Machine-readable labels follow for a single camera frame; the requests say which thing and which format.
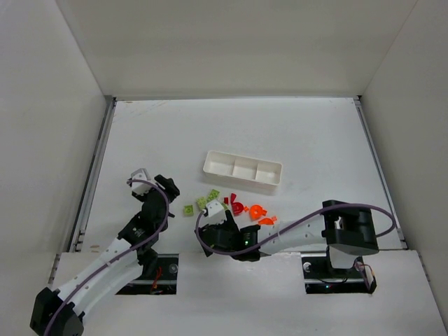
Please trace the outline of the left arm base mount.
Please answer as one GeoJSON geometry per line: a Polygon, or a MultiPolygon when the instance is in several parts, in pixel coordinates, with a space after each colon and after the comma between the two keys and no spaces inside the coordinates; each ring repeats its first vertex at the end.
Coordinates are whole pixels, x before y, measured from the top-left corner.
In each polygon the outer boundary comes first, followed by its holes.
{"type": "Polygon", "coordinates": [[[160,254],[155,266],[117,292],[117,295],[175,295],[179,254],[160,254]]]}

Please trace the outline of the orange round lego piece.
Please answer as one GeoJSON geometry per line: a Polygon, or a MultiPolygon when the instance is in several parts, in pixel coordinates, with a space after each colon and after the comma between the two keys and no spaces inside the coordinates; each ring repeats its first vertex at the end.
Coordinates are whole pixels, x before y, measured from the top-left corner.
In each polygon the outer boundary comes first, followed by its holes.
{"type": "Polygon", "coordinates": [[[254,204],[249,209],[249,216],[250,216],[251,221],[258,221],[260,219],[263,219],[266,215],[267,215],[267,210],[264,209],[259,204],[254,204]]]}

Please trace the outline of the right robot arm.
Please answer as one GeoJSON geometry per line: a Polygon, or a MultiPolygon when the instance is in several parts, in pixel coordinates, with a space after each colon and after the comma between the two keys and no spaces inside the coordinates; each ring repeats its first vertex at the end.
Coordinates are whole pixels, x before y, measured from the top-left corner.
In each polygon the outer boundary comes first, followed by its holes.
{"type": "Polygon", "coordinates": [[[349,269],[355,259],[379,252],[371,209],[335,200],[297,221],[243,228],[231,211],[210,207],[198,216],[195,234],[207,257],[215,253],[242,262],[324,244],[330,266],[349,269]]]}

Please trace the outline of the red half-round lego piece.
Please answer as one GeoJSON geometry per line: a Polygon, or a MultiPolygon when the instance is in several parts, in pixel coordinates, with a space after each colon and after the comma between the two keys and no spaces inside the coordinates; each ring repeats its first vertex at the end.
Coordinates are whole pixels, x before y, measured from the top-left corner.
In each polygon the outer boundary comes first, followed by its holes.
{"type": "Polygon", "coordinates": [[[240,202],[233,202],[231,204],[231,208],[235,216],[238,216],[244,212],[244,205],[240,202]]]}

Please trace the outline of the green lego brick studs up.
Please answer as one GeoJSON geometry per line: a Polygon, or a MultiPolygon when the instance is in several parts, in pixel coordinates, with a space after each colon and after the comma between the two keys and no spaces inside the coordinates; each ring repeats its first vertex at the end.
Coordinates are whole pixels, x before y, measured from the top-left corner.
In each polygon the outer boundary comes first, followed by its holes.
{"type": "Polygon", "coordinates": [[[207,204],[211,202],[211,199],[208,197],[200,197],[196,200],[198,208],[200,211],[207,209],[207,204]]]}

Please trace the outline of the orange half-round lego piece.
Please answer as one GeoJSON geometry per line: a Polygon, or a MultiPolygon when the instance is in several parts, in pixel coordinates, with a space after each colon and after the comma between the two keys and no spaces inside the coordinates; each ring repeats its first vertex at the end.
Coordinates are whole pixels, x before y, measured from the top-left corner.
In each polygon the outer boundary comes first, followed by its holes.
{"type": "Polygon", "coordinates": [[[277,217],[273,216],[271,218],[265,217],[258,221],[259,225],[274,225],[277,222],[277,217]]]}

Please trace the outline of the green lego brick underside up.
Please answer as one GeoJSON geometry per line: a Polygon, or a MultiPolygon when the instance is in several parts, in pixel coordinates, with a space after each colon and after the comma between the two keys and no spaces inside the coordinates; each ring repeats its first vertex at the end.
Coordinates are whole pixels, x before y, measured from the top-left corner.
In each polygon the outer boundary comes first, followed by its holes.
{"type": "Polygon", "coordinates": [[[212,189],[210,193],[207,195],[206,201],[210,202],[212,200],[217,200],[220,197],[220,191],[216,189],[212,189]]]}

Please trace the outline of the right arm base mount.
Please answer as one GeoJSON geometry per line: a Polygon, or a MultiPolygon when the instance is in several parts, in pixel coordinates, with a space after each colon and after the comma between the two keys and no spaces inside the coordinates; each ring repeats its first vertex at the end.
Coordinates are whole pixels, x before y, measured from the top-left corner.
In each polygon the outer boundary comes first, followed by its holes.
{"type": "Polygon", "coordinates": [[[335,269],[324,253],[301,255],[306,294],[373,294],[377,289],[370,265],[357,257],[349,269],[335,269]]]}

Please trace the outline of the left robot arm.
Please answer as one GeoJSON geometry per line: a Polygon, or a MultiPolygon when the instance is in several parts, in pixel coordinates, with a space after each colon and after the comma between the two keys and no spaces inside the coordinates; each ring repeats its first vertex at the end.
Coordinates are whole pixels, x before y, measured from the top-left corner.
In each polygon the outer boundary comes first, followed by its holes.
{"type": "Polygon", "coordinates": [[[148,178],[144,170],[128,180],[141,210],[82,272],[35,299],[30,328],[37,335],[82,335],[90,316],[129,282],[155,269],[153,245],[168,228],[170,204],[180,195],[172,178],[148,178]]]}

